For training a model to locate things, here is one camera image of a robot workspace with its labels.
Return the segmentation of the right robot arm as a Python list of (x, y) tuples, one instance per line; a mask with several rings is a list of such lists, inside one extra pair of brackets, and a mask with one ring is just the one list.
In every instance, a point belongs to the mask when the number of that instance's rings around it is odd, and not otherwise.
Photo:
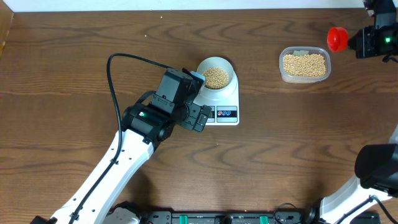
[[(346, 29), (332, 27), (327, 36), (332, 52), (354, 50), (358, 59), (381, 56), (397, 61), (397, 10), (393, 0), (364, 0), (374, 24), (350, 37)], [(364, 146), (356, 158), (354, 176), (309, 211), (306, 223), (350, 223), (374, 204), (397, 197), (397, 144)]]

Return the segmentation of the red plastic measuring scoop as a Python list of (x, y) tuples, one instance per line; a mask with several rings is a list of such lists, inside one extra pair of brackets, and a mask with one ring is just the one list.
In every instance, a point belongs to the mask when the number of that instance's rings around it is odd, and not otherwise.
[(327, 45), (332, 52), (341, 52), (348, 46), (348, 32), (342, 27), (332, 27), (328, 31)]

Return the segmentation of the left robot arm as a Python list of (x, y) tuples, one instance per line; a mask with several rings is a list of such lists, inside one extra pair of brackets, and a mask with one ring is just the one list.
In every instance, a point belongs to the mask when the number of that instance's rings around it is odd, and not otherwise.
[(195, 98), (205, 77), (186, 69), (166, 69), (156, 91), (145, 92), (119, 114), (119, 129), (106, 154), (78, 191), (49, 219), (32, 223), (103, 223), (126, 184), (176, 125), (202, 132), (211, 113)]

